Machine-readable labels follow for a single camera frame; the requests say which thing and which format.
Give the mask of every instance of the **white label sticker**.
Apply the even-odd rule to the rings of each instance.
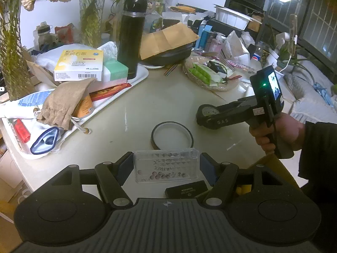
[[[255,109],[253,109],[253,113],[254,113],[255,116],[262,115],[262,114],[265,113],[265,110],[263,108],[255,108]]]

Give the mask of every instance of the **black ridged surface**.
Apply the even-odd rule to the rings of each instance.
[[[63,247],[25,242],[13,252],[319,253],[309,242],[289,247],[253,242],[237,233],[222,211],[205,209],[195,199],[139,199],[130,209],[114,211],[99,232],[82,242]]]

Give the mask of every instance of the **black thermos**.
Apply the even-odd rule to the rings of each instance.
[[[124,3],[117,60],[129,68],[128,80],[137,75],[146,8],[146,0],[125,0]]]

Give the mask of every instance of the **clear plastic box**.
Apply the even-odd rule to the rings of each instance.
[[[199,151],[177,150],[136,151],[136,182],[174,182],[199,176]]]

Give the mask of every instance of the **brown envelope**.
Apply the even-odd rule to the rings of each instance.
[[[144,60],[166,50],[192,43],[197,39],[198,35],[188,26],[178,23],[166,29],[144,35],[140,46],[140,57]]]

